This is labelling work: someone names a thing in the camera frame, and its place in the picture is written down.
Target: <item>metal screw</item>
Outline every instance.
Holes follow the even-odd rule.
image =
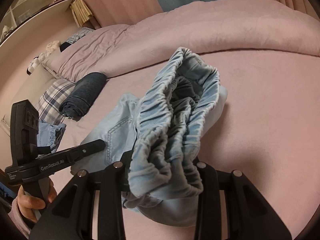
[[[116,163],[113,164],[113,166],[115,168],[121,168],[123,166],[123,163],[122,162],[116,162]]]
[[[84,177],[85,175],[87,175],[87,171],[85,170],[80,170],[78,171],[77,175],[81,178],[81,177]]]
[[[197,163],[197,167],[200,168],[200,169],[204,169],[207,165],[203,162],[198,162]]]
[[[239,170],[234,170],[233,171],[233,175],[235,175],[236,177],[241,177],[242,176],[242,172]]]

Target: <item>yellow tassel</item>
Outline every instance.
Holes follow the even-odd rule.
[[[90,9],[84,3],[83,0],[74,0],[70,4],[70,8],[72,11],[73,18],[78,27],[84,25],[85,22],[90,20],[90,17],[93,16]]]

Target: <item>stuffed animal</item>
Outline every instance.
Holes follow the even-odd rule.
[[[29,64],[28,69],[27,69],[27,74],[31,75],[31,73],[35,70],[36,67],[38,67],[41,62],[43,62],[47,57],[49,57],[52,52],[54,52],[56,49],[58,49],[61,45],[60,41],[53,41],[50,42],[46,50],[44,52],[41,52],[39,56],[35,57]]]

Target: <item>checkered cloth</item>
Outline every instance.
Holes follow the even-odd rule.
[[[62,123],[64,116],[59,113],[59,106],[70,95],[75,85],[76,83],[66,79],[57,79],[40,97],[36,105],[39,119],[54,125]]]
[[[69,37],[65,42],[73,44],[76,41],[78,41],[79,39],[81,39],[82,37],[86,36],[88,33],[93,32],[93,31],[94,31],[93,29],[83,27],[77,33],[75,33],[71,37]]]

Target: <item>hand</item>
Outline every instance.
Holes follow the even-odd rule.
[[[52,180],[50,180],[50,189],[48,194],[49,202],[52,203],[56,198],[56,196],[57,196],[57,192],[53,187]],[[31,220],[34,223],[37,222],[37,219],[32,209],[45,208],[45,202],[42,199],[26,195],[22,186],[18,191],[17,202],[18,202],[18,207],[20,209],[21,214],[25,218]]]

